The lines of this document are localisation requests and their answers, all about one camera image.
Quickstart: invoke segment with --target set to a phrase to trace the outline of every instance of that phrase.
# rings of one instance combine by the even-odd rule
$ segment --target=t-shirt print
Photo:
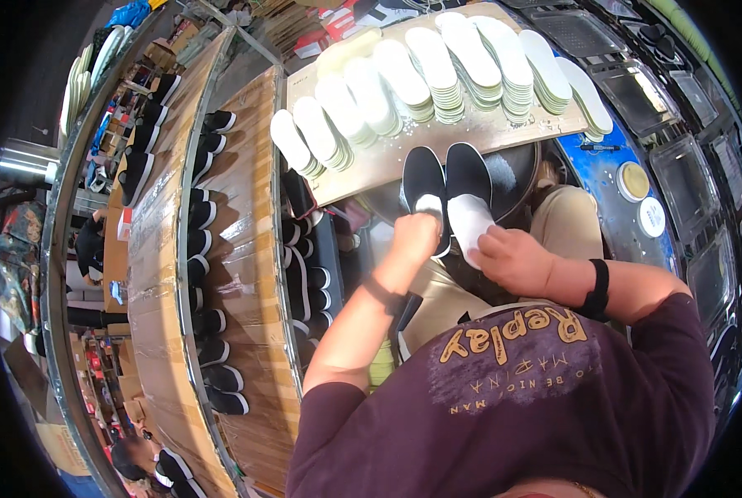
[[[429,345],[433,403],[476,415],[504,400],[529,405],[571,393],[601,371],[600,345],[584,322],[545,304],[457,325]]]

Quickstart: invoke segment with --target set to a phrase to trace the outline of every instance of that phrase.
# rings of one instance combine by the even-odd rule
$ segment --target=patterned fabric
[[[45,209],[39,201],[8,208],[0,233],[0,308],[24,334],[39,333],[39,251]]]

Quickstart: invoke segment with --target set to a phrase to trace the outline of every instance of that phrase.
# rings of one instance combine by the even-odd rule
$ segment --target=plastic container
[[[625,161],[617,168],[617,188],[629,203],[640,203],[650,191],[650,181],[641,166]]]

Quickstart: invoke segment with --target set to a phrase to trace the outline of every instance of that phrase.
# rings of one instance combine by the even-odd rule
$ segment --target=hand
[[[551,271],[560,259],[523,230],[497,225],[478,238],[478,250],[468,255],[487,278],[523,297],[547,297]]]
[[[439,243],[440,221],[434,215],[408,214],[396,220],[390,253],[420,268],[435,253]]]

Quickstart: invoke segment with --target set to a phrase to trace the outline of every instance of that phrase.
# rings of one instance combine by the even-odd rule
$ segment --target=fabric
[[[368,398],[302,400],[286,496],[478,496],[577,481],[610,497],[678,496],[713,436],[713,369],[693,299],[632,328],[533,304],[439,334]]]
[[[102,273],[102,257],[106,245],[105,237],[99,234],[102,227],[102,218],[99,222],[96,222],[94,218],[90,217],[78,232],[78,238],[75,240],[75,252],[78,254],[78,268],[81,276],[89,274],[90,266]]]

